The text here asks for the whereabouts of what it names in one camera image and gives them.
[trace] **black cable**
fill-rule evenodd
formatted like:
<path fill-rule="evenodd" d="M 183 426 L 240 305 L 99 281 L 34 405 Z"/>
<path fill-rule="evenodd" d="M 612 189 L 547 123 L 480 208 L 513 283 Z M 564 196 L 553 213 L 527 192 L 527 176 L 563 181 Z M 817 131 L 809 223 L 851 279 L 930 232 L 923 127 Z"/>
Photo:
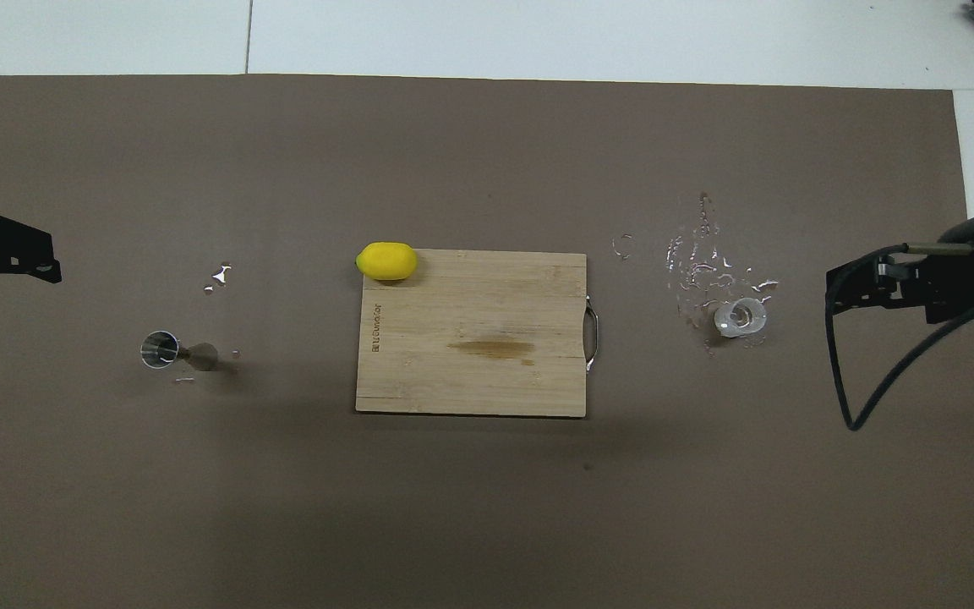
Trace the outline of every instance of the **black cable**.
<path fill-rule="evenodd" d="M 881 250 L 871 251 L 870 254 L 855 259 L 849 265 L 844 266 L 840 273 L 836 274 L 836 277 L 832 280 L 832 284 L 826 290 L 826 343 L 829 344 L 829 364 L 832 366 L 832 384 L 836 388 L 836 398 L 840 401 L 840 413 L 844 416 L 844 425 L 847 425 L 847 428 L 851 429 L 851 431 L 862 427 L 862 422 L 870 416 L 870 413 L 863 411 L 862 415 L 859 415 L 859 419 L 861 420 L 856 425 L 856 422 L 851 420 L 851 411 L 847 408 L 847 396 L 844 394 L 844 379 L 840 374 L 840 358 L 836 355 L 836 335 L 834 325 L 832 325 L 836 296 L 839 296 L 840 290 L 843 289 L 847 278 L 859 269 L 862 269 L 863 266 L 871 265 L 874 260 L 882 258 L 883 255 L 905 253 L 907 250 L 908 245 L 901 243 L 900 245 L 891 245 L 889 247 L 883 247 Z"/>
<path fill-rule="evenodd" d="M 834 385 L 836 386 L 836 398 L 840 401 L 840 412 L 844 417 L 844 425 L 851 431 L 859 431 L 862 428 L 862 424 L 866 423 L 870 413 L 873 412 L 874 408 L 878 405 L 878 401 L 881 400 L 882 396 L 892 387 L 897 378 L 904 373 L 904 370 L 908 370 L 908 366 L 916 362 L 920 355 L 927 352 L 928 349 L 934 347 L 936 342 L 942 340 L 944 337 L 950 335 L 955 329 L 971 322 L 974 320 L 974 307 L 969 310 L 964 311 L 961 315 L 954 317 L 954 319 L 949 320 L 944 323 L 942 327 L 936 329 L 936 331 L 931 332 L 930 336 L 924 338 L 922 342 L 916 345 L 912 351 L 908 351 L 904 355 L 904 358 L 900 358 L 900 362 L 893 366 L 893 369 L 889 371 L 889 374 L 885 375 L 877 388 L 874 389 L 873 393 L 870 394 L 870 398 L 867 403 L 862 406 L 862 411 L 859 412 L 859 416 L 855 419 L 851 418 L 851 410 L 847 406 L 847 396 L 844 393 L 844 382 L 840 373 L 840 360 L 838 355 L 836 355 L 836 339 L 834 335 L 834 324 L 832 324 L 832 316 L 834 316 L 834 306 L 836 302 L 836 294 L 840 293 L 843 288 L 844 282 L 847 279 L 847 275 L 861 269 L 862 266 L 868 265 L 868 263 L 873 262 L 876 258 L 881 258 L 883 255 L 903 253 L 907 250 L 907 246 L 896 245 L 890 247 L 883 247 L 881 250 L 876 250 L 871 254 L 864 255 L 862 258 L 855 260 L 849 266 L 844 267 L 836 278 L 829 286 L 828 292 L 826 292 L 826 339 L 829 343 L 829 363 L 832 366 L 832 377 L 834 378 Z"/>

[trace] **small metal cup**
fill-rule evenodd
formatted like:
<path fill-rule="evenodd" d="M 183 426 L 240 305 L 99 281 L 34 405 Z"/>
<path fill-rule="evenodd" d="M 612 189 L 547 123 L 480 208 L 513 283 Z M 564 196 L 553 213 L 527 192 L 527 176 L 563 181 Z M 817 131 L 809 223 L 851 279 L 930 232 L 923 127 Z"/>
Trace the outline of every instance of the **small metal cup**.
<path fill-rule="evenodd" d="M 197 343 L 184 349 L 173 334 L 165 331 L 153 332 L 142 343 L 142 363 L 152 370 L 166 369 L 182 359 L 194 370 L 208 371 L 216 368 L 216 347 L 208 343 Z"/>

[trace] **bamboo cutting board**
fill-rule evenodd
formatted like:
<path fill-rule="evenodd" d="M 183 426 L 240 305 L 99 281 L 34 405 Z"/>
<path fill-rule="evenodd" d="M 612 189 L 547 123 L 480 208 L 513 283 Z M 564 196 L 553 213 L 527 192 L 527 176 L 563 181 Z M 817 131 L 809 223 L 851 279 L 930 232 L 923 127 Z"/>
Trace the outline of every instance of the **bamboo cutting board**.
<path fill-rule="evenodd" d="M 584 254 L 416 253 L 364 277 L 357 411 L 584 416 Z"/>

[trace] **white floor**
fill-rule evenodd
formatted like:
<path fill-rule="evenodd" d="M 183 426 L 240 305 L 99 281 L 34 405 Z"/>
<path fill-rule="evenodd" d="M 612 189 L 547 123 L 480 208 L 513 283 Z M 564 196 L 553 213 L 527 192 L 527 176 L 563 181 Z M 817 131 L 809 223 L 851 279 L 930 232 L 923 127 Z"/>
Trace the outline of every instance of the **white floor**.
<path fill-rule="evenodd" d="M 0 74 L 399 74 L 952 89 L 967 212 L 974 215 L 974 24 L 965 6 L 0 0 Z"/>

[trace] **water droplet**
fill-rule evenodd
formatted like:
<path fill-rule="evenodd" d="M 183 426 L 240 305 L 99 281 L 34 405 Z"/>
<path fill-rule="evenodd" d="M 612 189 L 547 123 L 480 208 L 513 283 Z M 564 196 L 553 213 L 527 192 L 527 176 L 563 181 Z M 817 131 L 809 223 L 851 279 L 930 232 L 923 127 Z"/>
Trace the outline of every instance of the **water droplet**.
<path fill-rule="evenodd" d="M 709 193 L 701 193 L 701 196 L 698 198 L 698 208 L 701 213 L 701 224 L 698 227 L 698 231 L 702 235 L 711 235 L 718 232 L 714 230 L 714 224 L 709 219 L 710 212 L 712 211 L 712 198 L 709 197 Z"/>
<path fill-rule="evenodd" d="M 773 290 L 776 289 L 776 286 L 778 285 L 780 285 L 780 282 L 778 281 L 765 280 L 758 285 L 750 286 L 750 289 L 754 290 L 754 292 L 757 292 L 758 294 L 761 294 L 765 292 L 773 292 Z"/>
<path fill-rule="evenodd" d="M 676 269 L 677 263 L 679 263 L 679 246 L 683 244 L 683 236 L 676 236 L 675 239 L 668 243 L 668 255 L 665 257 L 664 266 L 668 267 L 668 271 L 672 272 Z"/>
<path fill-rule="evenodd" d="M 615 239 L 611 239 L 611 249 L 615 251 L 615 255 L 618 255 L 619 259 L 626 260 L 627 258 L 630 258 L 630 255 L 623 254 L 622 251 L 619 251 L 619 245 L 622 245 L 622 243 L 620 242 L 622 242 L 623 239 L 633 239 L 633 235 L 631 235 L 630 233 L 622 233 L 622 236 L 621 238 L 619 238 L 618 243 L 615 241 Z M 627 247 L 629 246 L 622 245 L 623 250 L 626 250 Z"/>
<path fill-rule="evenodd" d="M 213 273 L 213 280 L 216 281 L 216 285 L 221 286 L 221 288 L 224 288 L 224 286 L 227 285 L 227 275 L 225 275 L 225 273 L 228 273 L 229 269 L 232 269 L 231 265 L 228 265 L 227 262 L 221 263 L 220 271 Z"/>
<path fill-rule="evenodd" d="M 746 336 L 742 339 L 743 349 L 753 349 L 754 347 L 760 347 L 762 343 L 765 343 L 764 334 L 755 334 L 751 336 Z"/>

